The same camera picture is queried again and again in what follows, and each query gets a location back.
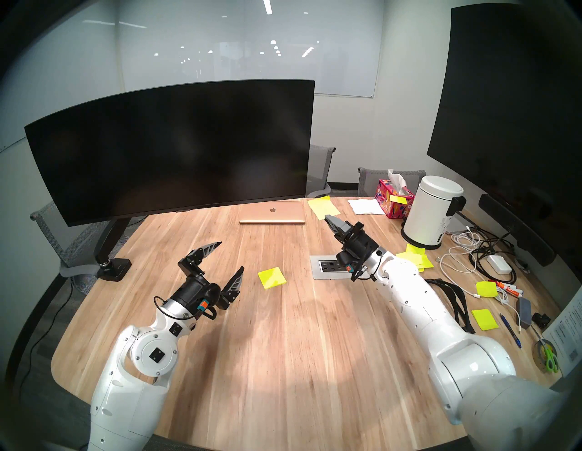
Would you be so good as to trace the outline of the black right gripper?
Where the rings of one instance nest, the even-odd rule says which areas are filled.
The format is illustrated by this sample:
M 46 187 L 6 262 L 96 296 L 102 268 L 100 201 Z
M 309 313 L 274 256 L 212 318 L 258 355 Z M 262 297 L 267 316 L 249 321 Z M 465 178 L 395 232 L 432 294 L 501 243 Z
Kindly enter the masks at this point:
M 352 225 L 332 215 L 325 215 L 324 221 L 342 244 L 336 260 L 351 274 L 352 281 L 357 280 L 367 271 L 364 269 L 365 262 L 373 254 L 380 256 L 378 243 L 366 234 L 361 222 Z

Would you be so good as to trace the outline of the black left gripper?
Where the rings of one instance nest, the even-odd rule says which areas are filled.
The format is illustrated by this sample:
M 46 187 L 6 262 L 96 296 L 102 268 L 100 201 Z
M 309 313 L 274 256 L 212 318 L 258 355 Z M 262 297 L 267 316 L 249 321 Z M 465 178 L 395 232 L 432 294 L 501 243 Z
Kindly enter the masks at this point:
M 185 313 L 178 314 L 177 318 L 216 318 L 216 309 L 227 310 L 240 294 L 244 266 L 239 268 L 222 290 L 216 283 L 208 282 L 200 268 L 203 259 L 221 244 L 221 241 L 206 244 L 192 250 L 178 262 L 186 280 L 171 295 L 171 300 L 185 309 Z

